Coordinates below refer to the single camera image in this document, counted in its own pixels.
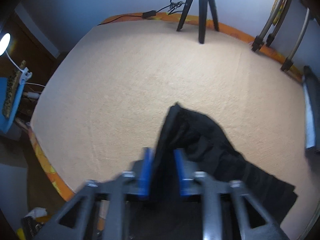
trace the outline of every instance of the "tripod leg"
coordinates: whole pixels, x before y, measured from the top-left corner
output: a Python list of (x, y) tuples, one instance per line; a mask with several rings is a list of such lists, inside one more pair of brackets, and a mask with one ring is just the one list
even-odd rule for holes
[(281, 66), (282, 71), (289, 70), (291, 68), (291, 66), (293, 65), (292, 58), (293, 58), (294, 54), (296, 53), (297, 49), (299, 48), (304, 34), (306, 33), (306, 30), (307, 30), (307, 27), (309, 24), (309, 20), (310, 20), (310, 10), (308, 8), (307, 13), (306, 13), (306, 17), (304, 18), (304, 23), (303, 23), (302, 29), (301, 29), (299, 37), (296, 41), (296, 44), (294, 45), (289, 56), (285, 59), (285, 62), (283, 63), (283, 65)]
[(208, 0), (199, 0), (199, 43), (204, 43)]
[(193, 0), (186, 0), (186, 2), (185, 2), (184, 7), (183, 7), (183, 11), (182, 11), (182, 14), (181, 14), (181, 18), (180, 18), (180, 21), (179, 21), (179, 24), (178, 24), (177, 32), (182, 29), (184, 21), (187, 18), (187, 15), (188, 15), (188, 12), (190, 10), (192, 2), (193, 2)]
[(283, 8), (283, 11), (282, 11), (282, 14), (278, 20), (278, 23), (276, 25), (276, 27), (274, 28), (273, 32), (269, 34), (268, 38), (267, 38), (267, 42), (266, 42), (266, 46), (269, 47), (271, 45), (271, 43), (273, 42), (273, 40), (275, 39), (275, 36), (277, 35), (282, 23), (283, 23), (283, 20), (285, 18), (285, 16), (287, 15), (287, 12), (289, 10), (289, 7), (291, 5), (291, 2), (292, 0), (287, 0), (285, 2), (285, 5), (284, 5), (284, 8)]
[(218, 13), (215, 0), (209, 0), (209, 6), (212, 14), (212, 21), (214, 29), (218, 32), (219, 31), (219, 22), (218, 22)]
[(252, 51), (256, 51), (256, 50), (260, 50), (262, 45), (264, 44), (263, 42), (263, 38), (264, 36), (266, 36), (268, 30), (270, 29), (272, 22), (274, 21), (274, 19), (276, 18), (276, 15), (281, 7), (283, 0), (277, 0), (277, 3), (275, 5), (275, 8), (272, 10), (272, 13), (269, 16), (268, 21), (266, 22), (265, 26), (263, 27), (261, 33), (256, 36), (256, 38), (254, 39), (254, 42), (252, 44)]

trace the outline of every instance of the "black tripod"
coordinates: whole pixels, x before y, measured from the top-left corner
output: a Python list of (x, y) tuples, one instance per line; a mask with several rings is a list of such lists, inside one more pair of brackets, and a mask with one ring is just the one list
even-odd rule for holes
[[(187, 14), (191, 7), (193, 0), (186, 0), (185, 5), (183, 7), (182, 15), (178, 24), (177, 32), (182, 29), (184, 21), (187, 18)], [(208, 2), (212, 14), (213, 25), (215, 30), (219, 31), (219, 22), (218, 22), (218, 14), (216, 3), (214, 0), (199, 0), (199, 43), (204, 43), (204, 36), (205, 36), (205, 25), (207, 21), (207, 8)]]

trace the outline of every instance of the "white lamp cable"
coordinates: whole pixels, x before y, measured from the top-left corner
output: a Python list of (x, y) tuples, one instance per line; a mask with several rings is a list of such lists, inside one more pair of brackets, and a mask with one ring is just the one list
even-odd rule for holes
[(10, 58), (7, 50), (5, 51), (5, 53), (7, 54), (8, 59), (12, 62), (12, 64), (15, 65), (17, 67), (17, 69), (20, 70), (23, 73), (23, 70), (21, 68), (19, 68), (19, 66), (17, 64), (15, 64), (15, 62)]
[(44, 85), (40, 85), (40, 84), (35, 84), (35, 83), (27, 83), (27, 82), (25, 82), (25, 84), (29, 84), (29, 85), (37, 85), (37, 86), (41, 86), (41, 87), (44, 87), (44, 88), (45, 88), (45, 86), (44, 86)]

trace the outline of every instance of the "yellow object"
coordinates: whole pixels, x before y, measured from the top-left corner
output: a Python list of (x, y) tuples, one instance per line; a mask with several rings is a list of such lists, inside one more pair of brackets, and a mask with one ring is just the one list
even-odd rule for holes
[(35, 218), (38, 223), (46, 223), (51, 219), (52, 215), (46, 215), (44, 217)]
[(19, 237), (20, 240), (26, 240), (22, 228), (19, 228), (17, 230), (17, 236)]
[[(278, 13), (277, 13), (277, 16), (275, 17), (275, 19), (274, 19), (273, 22), (272, 22), (273, 25), (276, 25), (276, 24), (277, 24), (277, 22), (278, 22), (278, 20), (279, 20), (279, 18), (280, 18), (280, 16), (281, 16), (281, 14), (282, 14), (282, 11), (283, 11), (285, 2), (286, 2), (286, 0), (283, 0), (282, 5), (280, 6), (280, 9), (279, 9), (279, 11), (278, 11)], [(277, 0), (275, 0), (275, 2), (273, 3), (272, 10), (273, 10), (273, 8), (276, 6), (276, 3), (277, 3)]]

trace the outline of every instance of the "metal pole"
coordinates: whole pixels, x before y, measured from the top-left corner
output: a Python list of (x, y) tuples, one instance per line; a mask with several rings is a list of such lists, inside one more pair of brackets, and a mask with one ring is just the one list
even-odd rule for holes
[(306, 30), (307, 30), (307, 27), (309, 24), (309, 20), (310, 20), (310, 10), (309, 10), (309, 8), (307, 8), (306, 17), (304, 18), (304, 23), (303, 23), (301, 32), (300, 32), (299, 37), (296, 41), (296, 44), (294, 45), (294, 47), (293, 47), (292, 51), (290, 52), (289, 56), (287, 57), (287, 59), (291, 60), (293, 58), (294, 54), (296, 53), (296, 51), (297, 51), (297, 49), (303, 39), (303, 36), (306, 33)]
[(263, 27), (259, 37), (261, 39), (264, 38), (264, 36), (266, 36), (268, 30), (270, 29), (271, 25), (272, 25), (272, 22), (274, 21), (274, 19), (276, 18), (276, 15), (281, 7), (281, 4), (282, 4), (283, 0), (278, 0), (277, 3), (276, 3), (276, 6), (274, 8), (274, 10), (272, 11), (272, 13), (270, 14), (269, 16), (269, 19), (268, 21), (266, 22), (266, 25)]
[(278, 31), (279, 31), (279, 29), (280, 29), (280, 27), (281, 27), (281, 25), (282, 25), (282, 23), (284, 21), (284, 18), (287, 15), (287, 12), (288, 12), (288, 10), (290, 8), (291, 2), (292, 2), (292, 0), (287, 0), (286, 1), (285, 5), (284, 5), (284, 8), (283, 8), (283, 11), (282, 11), (282, 14), (281, 14), (281, 16), (280, 16), (280, 18), (278, 20), (278, 23), (277, 23), (275, 29), (272, 32), (272, 36), (273, 37), (275, 37), (277, 35), (277, 33), (278, 33)]

